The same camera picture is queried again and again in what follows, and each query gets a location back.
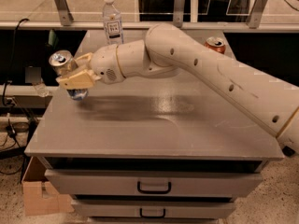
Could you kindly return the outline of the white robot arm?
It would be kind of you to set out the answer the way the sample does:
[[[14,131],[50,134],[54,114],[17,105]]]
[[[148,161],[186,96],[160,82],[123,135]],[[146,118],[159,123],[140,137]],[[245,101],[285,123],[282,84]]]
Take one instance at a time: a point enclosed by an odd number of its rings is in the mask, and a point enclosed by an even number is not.
[[[76,59],[57,77],[67,90],[88,89],[96,81],[120,83],[129,77],[166,77],[185,70],[204,82],[281,145],[299,150],[299,90],[198,43],[179,28],[160,23],[134,42],[109,45]]]

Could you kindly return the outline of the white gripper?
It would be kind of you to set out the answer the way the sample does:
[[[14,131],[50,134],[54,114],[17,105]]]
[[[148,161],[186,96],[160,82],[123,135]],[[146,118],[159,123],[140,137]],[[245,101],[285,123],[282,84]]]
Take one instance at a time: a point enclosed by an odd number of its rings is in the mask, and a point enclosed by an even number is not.
[[[66,90],[89,89],[98,80],[105,84],[123,82],[125,77],[118,63],[117,47],[109,45],[95,53],[89,52],[77,57],[75,62],[79,68],[57,77],[56,81]]]

